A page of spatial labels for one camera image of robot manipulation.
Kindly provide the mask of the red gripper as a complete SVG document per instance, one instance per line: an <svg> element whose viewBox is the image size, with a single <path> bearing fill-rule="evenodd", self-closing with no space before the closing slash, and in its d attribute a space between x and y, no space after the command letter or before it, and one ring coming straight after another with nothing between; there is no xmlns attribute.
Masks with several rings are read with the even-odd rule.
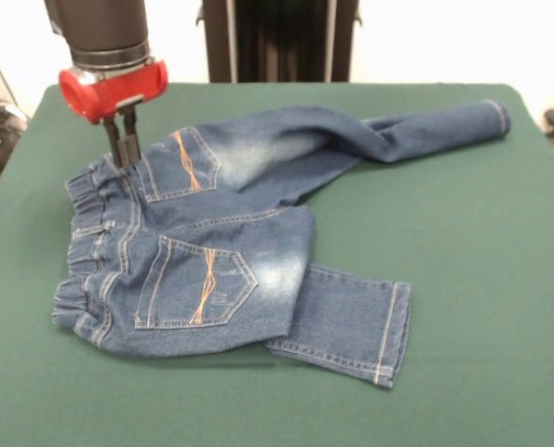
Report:
<svg viewBox="0 0 554 447"><path fill-rule="evenodd" d="M120 74L92 73L76 67L59 74L61 94L71 110L91 124L102 121L117 168L137 163L141 159L141 149L136 109L126 107L122 112L123 140L113 116L121 107L159 97L168 83L167 66L163 61L153 61Z"/></svg>

